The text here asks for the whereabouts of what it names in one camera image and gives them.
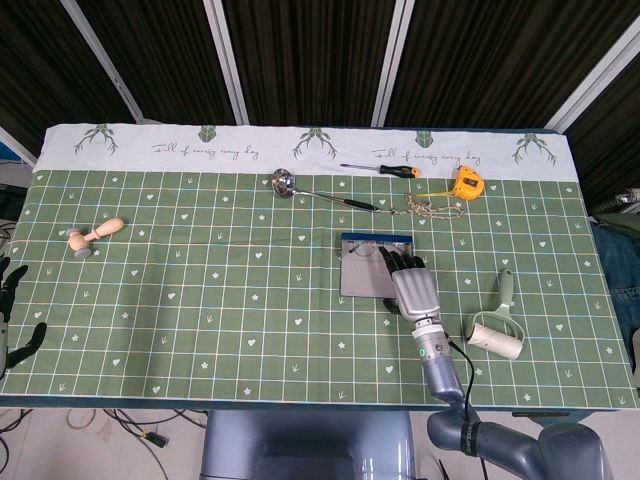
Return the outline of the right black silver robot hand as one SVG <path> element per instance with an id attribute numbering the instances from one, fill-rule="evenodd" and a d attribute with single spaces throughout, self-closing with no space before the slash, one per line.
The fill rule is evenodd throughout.
<path id="1" fill-rule="evenodd" d="M 436 281 L 423 259 L 416 255 L 389 251 L 380 246 L 400 315 L 409 322 L 440 323 L 440 301 Z"/>

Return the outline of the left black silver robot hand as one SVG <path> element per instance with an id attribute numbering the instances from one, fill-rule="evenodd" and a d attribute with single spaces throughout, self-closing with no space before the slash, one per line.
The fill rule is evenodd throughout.
<path id="1" fill-rule="evenodd" d="M 1 255 L 1 378 L 6 372 L 20 362 L 34 355 L 41 347 L 47 332 L 47 324 L 40 322 L 34 328 L 31 339 L 21 348 L 14 351 L 8 349 L 9 322 L 15 302 L 16 289 L 20 280 L 27 273 L 26 265 L 20 266 L 4 277 L 10 264 L 10 258 Z"/>

